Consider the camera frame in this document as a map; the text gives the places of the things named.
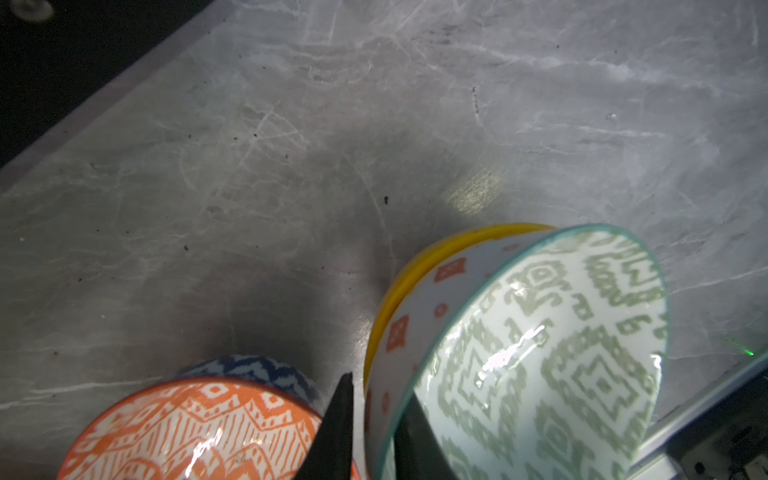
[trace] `marble surface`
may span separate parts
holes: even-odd
[[[653,247],[667,414],[768,345],[762,31],[750,1],[217,0],[0,171],[0,468],[53,477],[228,353],[352,370],[360,420],[389,281],[489,223]]]

